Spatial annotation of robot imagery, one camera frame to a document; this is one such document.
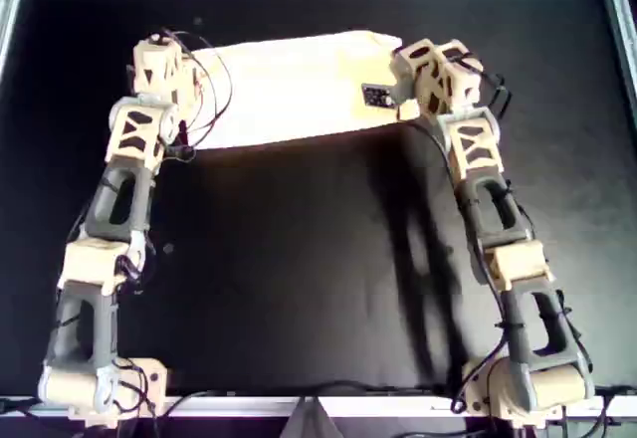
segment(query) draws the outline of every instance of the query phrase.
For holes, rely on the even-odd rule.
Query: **black cable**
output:
[[[469,65],[467,62],[465,62],[465,60],[468,58],[476,58],[476,56],[472,52],[467,52],[461,55],[450,57],[448,61],[449,63],[456,63],[462,66],[464,69],[469,70],[471,73],[479,75],[491,88],[494,89],[494,94],[487,104],[487,108],[489,108],[490,110],[496,104],[496,101],[500,97],[500,94],[505,95],[505,100],[503,101],[500,111],[494,113],[494,116],[498,119],[498,121],[502,121],[513,98],[513,93],[507,87],[505,87],[505,77],[500,74],[489,75],[485,71],[478,70],[474,66]]]
[[[133,370],[137,372],[137,374],[139,375],[139,381],[141,383],[141,387],[137,387],[133,385],[132,383],[128,383],[126,381],[121,381],[121,380],[119,381],[119,385],[137,393],[137,402],[135,403],[134,406],[130,408],[123,408],[116,400],[113,401],[113,404],[117,407],[119,413],[129,413],[129,412],[136,411],[137,412],[136,419],[139,419],[139,411],[141,409],[141,405],[145,403],[146,408],[148,408],[148,412],[151,415],[154,436],[155,438],[160,438],[159,427],[157,424],[156,405],[155,403],[150,401],[150,399],[148,398],[148,388],[149,388],[148,376],[146,375],[146,372],[143,370],[143,368],[135,365],[131,359],[127,358],[126,360],[128,361],[129,365],[119,365],[116,362],[113,362],[113,364],[119,370]]]
[[[563,416],[561,423],[561,438],[568,438],[568,415],[566,414],[566,407],[562,405],[561,414]]]
[[[203,140],[208,136],[208,134],[210,134],[210,131],[213,129],[213,127],[215,126],[217,120],[223,115],[224,112],[226,112],[226,110],[228,109],[228,106],[230,105],[230,102],[232,100],[233,94],[234,94],[234,86],[232,84],[232,76],[230,75],[230,70],[228,69],[228,66],[226,65],[226,63],[223,61],[223,59],[221,58],[221,55],[219,54],[219,52],[217,51],[217,49],[215,47],[213,47],[210,42],[208,42],[208,40],[206,40],[205,38],[203,38],[200,35],[196,35],[190,32],[186,32],[186,31],[180,31],[180,32],[171,32],[170,30],[163,28],[162,31],[169,36],[172,40],[174,40],[180,47],[181,49],[184,51],[184,53],[186,53],[186,55],[188,55],[194,62],[197,63],[197,65],[199,65],[202,70],[204,71],[204,73],[206,74],[206,76],[208,77],[208,80],[210,82],[210,85],[212,85],[212,89],[213,89],[213,94],[215,96],[215,113],[213,115],[213,117],[206,123],[203,124],[201,126],[196,127],[195,129],[193,129],[193,131],[199,131],[202,129],[206,129],[206,132],[194,143],[191,144],[193,148],[195,148],[196,146],[198,146],[199,144],[201,144],[203,142]],[[183,44],[183,42],[178,38],[178,35],[190,35],[194,38],[197,38],[198,40],[200,40],[204,45],[206,45],[208,48],[212,49],[217,57],[217,59],[219,60],[219,62],[221,63],[222,68],[224,69],[226,76],[228,77],[228,85],[229,85],[229,93],[228,93],[228,101],[226,101],[226,104],[220,109],[217,110],[217,96],[214,89],[214,85],[212,82],[212,77],[210,76],[210,74],[208,73],[208,71],[203,67],[202,63],[194,56],[194,54]]]
[[[203,63],[201,63],[201,61],[199,61],[199,59],[197,57],[195,57],[195,55],[192,53],[192,51],[190,51],[190,49],[184,45],[184,43],[179,39],[179,37],[177,37],[177,35],[175,35],[173,32],[171,32],[167,28],[162,28],[161,31],[162,31],[163,34],[165,34],[167,37],[169,37],[172,41],[174,41],[177,45],[179,45],[179,47],[181,48],[183,53],[185,53],[193,62],[195,62],[197,64],[197,66],[199,68],[201,68],[203,73],[206,74],[206,78],[208,79],[208,83],[210,83],[210,88],[212,88],[212,94],[213,94],[214,105],[215,105],[215,114],[214,115],[216,116],[217,115],[217,91],[215,90],[215,84],[212,81],[212,76],[210,75],[210,73],[208,72],[206,67],[203,66]]]

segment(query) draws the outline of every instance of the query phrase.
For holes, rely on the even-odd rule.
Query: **black surface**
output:
[[[507,175],[597,382],[637,381],[637,164],[601,0],[24,0],[0,97],[0,393],[35,392],[64,239],[102,172],[132,46],[195,18],[219,45],[356,28],[459,38],[505,74]],[[174,253],[123,301],[122,354],[162,359],[175,393],[261,393],[440,382],[449,350],[486,353],[496,309],[469,272],[440,163],[406,149],[388,127],[166,164],[153,237]]]

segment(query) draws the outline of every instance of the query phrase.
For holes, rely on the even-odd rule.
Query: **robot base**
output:
[[[121,367],[128,367],[132,364],[139,367],[142,372],[134,369],[124,369],[119,373],[119,382],[129,383],[130,385],[143,389],[145,375],[148,379],[148,392],[146,394],[147,402],[154,403],[154,416],[163,413],[166,398],[166,383],[168,371],[165,366],[154,358],[117,358],[116,364]],[[124,386],[119,385],[115,400],[122,409],[134,408],[139,402],[139,393]],[[134,411],[120,413],[119,409],[112,405],[106,413],[95,413],[87,409],[71,407],[69,408],[70,420],[84,420],[87,428],[90,426],[101,425],[107,428],[115,428],[119,420],[129,420],[131,418],[152,418],[153,413],[148,409],[146,401],[142,402],[138,409]]]
[[[467,363],[463,374],[466,376],[478,362],[475,360]],[[560,406],[527,412],[516,405],[511,394],[507,363],[507,358],[495,358],[485,364],[480,373],[467,385],[465,391],[467,413],[472,416],[493,416],[510,421],[514,428],[534,426],[538,429],[544,429],[546,421],[561,419]]]

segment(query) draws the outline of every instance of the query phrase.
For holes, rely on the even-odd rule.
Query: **gray link segment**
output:
[[[93,355],[86,357],[78,340],[80,320],[73,320],[87,303],[93,308]],[[66,281],[56,312],[56,326],[51,332],[46,364],[77,373],[95,374],[110,366],[117,349],[116,296],[103,296],[102,287],[77,281]]]
[[[87,214],[87,234],[108,241],[129,243],[131,231],[146,231],[149,227],[153,176],[153,171],[146,169],[142,160],[115,156],[106,166]],[[110,221],[111,214],[122,192],[121,187],[131,178],[135,185],[128,217],[123,223],[114,224]]]
[[[520,302],[532,294],[548,336],[545,348],[532,350]],[[510,291],[501,294],[505,309],[505,334],[509,344],[509,368],[514,391],[526,411],[538,409],[537,395],[532,386],[533,372],[563,365],[574,366],[584,380],[586,397],[594,395],[592,377],[563,314],[559,298],[546,276],[514,282]]]

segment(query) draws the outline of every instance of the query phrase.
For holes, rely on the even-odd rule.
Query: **beige 3d-printed bracket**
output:
[[[502,164],[498,140],[484,117],[457,120],[447,125],[451,140],[450,162],[456,185],[467,177],[467,171],[481,167],[497,167]]]
[[[398,91],[403,90],[401,84],[414,85],[420,111],[430,120],[472,108],[480,100],[481,77],[456,61],[468,52],[458,40],[436,46],[427,39],[398,51],[391,63]],[[483,69],[475,58],[462,61],[476,71]]]
[[[125,276],[115,273],[117,257],[125,256],[129,245],[125,242],[105,241],[85,237],[67,244],[64,267],[58,282],[62,290],[66,281],[85,282],[102,286],[102,295],[110,296]]]
[[[179,105],[177,122],[189,121],[201,101],[205,73],[173,39],[154,34],[132,50],[133,89],[136,94],[155,96],[159,101]]]
[[[538,240],[489,249],[485,251],[485,259],[499,291],[510,291],[517,280],[540,276],[554,280],[544,256],[544,245]]]

